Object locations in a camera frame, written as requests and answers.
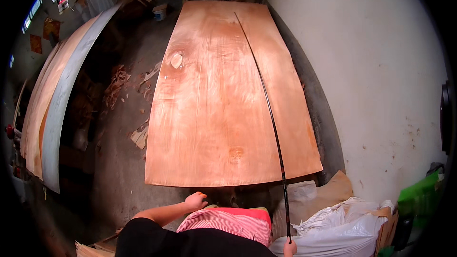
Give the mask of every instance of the wooden board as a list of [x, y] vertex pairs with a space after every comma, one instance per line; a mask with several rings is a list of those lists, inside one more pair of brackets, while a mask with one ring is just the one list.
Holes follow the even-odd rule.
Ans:
[[25, 130], [22, 132], [20, 152], [26, 159], [26, 168], [41, 180], [43, 180], [41, 147], [49, 104], [68, 59], [97, 18], [98, 16], [87, 21], [64, 44], [54, 48], [55, 51], [53, 50], [48, 60], [46, 60], [33, 88], [31, 100], [27, 106]]
[[[216, 187], [281, 180], [271, 117], [249, 38], [269, 94], [286, 178], [322, 170], [292, 59], [265, 5], [184, 4], [157, 81], [145, 182]], [[171, 65], [182, 56], [178, 68]]]

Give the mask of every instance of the window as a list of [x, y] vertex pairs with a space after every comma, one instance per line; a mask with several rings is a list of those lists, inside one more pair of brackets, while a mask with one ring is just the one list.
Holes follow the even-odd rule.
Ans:
[[10, 69], [13, 68], [13, 63], [14, 63], [14, 56], [11, 55], [11, 58], [10, 58]]
[[41, 3], [43, 3], [42, 0], [36, 0], [35, 3], [33, 4], [33, 6], [31, 7], [29, 14], [27, 15], [27, 18], [24, 21], [24, 25], [22, 26], [22, 33], [24, 33], [24, 34], [26, 33], [26, 30], [31, 23], [31, 19], [33, 18], [33, 15], [35, 15], [35, 13], [37, 12]]

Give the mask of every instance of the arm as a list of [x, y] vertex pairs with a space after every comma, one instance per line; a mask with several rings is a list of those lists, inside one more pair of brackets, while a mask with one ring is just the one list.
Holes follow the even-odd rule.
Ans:
[[196, 192], [186, 197], [183, 203], [146, 209], [135, 214], [133, 218], [144, 217], [164, 227], [184, 214], [204, 208], [208, 204], [206, 201], [203, 202], [205, 197], [205, 194]]
[[289, 244], [290, 237], [287, 238], [286, 242], [284, 243], [283, 253], [284, 257], [293, 257], [295, 253], [297, 253], [297, 245], [295, 241], [292, 240], [292, 243]]

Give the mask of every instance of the hand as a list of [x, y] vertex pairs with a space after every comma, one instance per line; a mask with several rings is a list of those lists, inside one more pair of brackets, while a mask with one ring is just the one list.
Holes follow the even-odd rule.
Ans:
[[204, 208], [208, 202], [203, 201], [206, 195], [202, 192], [196, 192], [186, 197], [184, 204], [188, 208], [189, 212], [194, 212], [196, 210]]
[[283, 253], [284, 257], [291, 257], [297, 253], [297, 245], [295, 241], [292, 240], [292, 243], [289, 244], [290, 237], [287, 238], [287, 241], [284, 243]]

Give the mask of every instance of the red striped fabric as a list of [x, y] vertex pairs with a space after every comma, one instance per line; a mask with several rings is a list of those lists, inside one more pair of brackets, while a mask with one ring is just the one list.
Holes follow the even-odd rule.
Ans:
[[[249, 210], [258, 212], [248, 216], [238, 213], [233, 214], [224, 210], [215, 210], [215, 208], [200, 209], [187, 216], [176, 232], [197, 228], [214, 228], [257, 241], [268, 247], [268, 239], [271, 232], [271, 221], [268, 213], [260, 209]], [[254, 217], [258, 214], [259, 216], [264, 216], [260, 212], [266, 214], [266, 220]]]

